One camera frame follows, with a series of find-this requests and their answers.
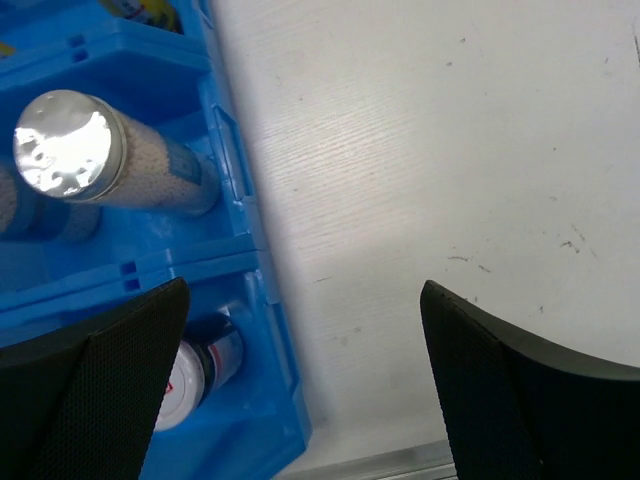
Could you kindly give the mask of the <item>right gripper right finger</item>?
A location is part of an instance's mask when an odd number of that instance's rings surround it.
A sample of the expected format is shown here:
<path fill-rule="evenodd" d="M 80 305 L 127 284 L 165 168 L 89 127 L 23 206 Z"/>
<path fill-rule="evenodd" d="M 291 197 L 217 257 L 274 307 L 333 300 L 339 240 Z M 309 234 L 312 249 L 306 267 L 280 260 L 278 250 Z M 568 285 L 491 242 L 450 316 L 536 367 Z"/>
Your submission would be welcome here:
<path fill-rule="evenodd" d="M 458 478 L 638 478 L 638 368 L 546 340 L 432 280 L 420 313 Z"/>

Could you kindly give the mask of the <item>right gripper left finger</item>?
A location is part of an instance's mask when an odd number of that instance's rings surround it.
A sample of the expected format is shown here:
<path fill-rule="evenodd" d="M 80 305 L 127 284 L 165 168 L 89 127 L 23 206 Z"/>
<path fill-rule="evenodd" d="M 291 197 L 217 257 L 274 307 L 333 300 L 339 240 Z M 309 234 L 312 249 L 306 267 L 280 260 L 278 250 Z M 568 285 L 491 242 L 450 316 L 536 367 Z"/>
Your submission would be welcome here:
<path fill-rule="evenodd" d="M 177 278 L 2 347 L 2 478 L 138 478 L 189 306 Z"/>

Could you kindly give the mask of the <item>short spice jar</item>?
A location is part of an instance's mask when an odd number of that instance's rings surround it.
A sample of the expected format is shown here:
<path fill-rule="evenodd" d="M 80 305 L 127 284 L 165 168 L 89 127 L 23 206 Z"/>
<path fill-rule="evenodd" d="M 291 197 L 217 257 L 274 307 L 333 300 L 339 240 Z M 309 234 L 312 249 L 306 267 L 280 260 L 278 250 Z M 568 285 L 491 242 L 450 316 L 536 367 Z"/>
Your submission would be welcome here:
<path fill-rule="evenodd" d="M 230 317 L 216 312 L 190 322 L 176 353 L 154 430 L 178 426 L 240 370 L 244 343 Z"/>

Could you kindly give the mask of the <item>tall silver-capped shaker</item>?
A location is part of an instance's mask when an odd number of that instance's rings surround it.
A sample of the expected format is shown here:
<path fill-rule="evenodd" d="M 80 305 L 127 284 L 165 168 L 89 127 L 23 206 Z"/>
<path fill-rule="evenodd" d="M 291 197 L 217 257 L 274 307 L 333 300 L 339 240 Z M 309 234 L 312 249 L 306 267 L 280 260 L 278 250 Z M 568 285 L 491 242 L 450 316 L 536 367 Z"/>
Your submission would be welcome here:
<path fill-rule="evenodd" d="M 219 196 L 204 155 L 74 90 L 46 92 L 25 107 L 13 155 L 30 187 L 69 203 L 200 216 Z"/>
<path fill-rule="evenodd" d="M 13 167 L 1 166 L 1 240 L 82 242 L 96 231 L 101 208 L 37 193 Z"/>

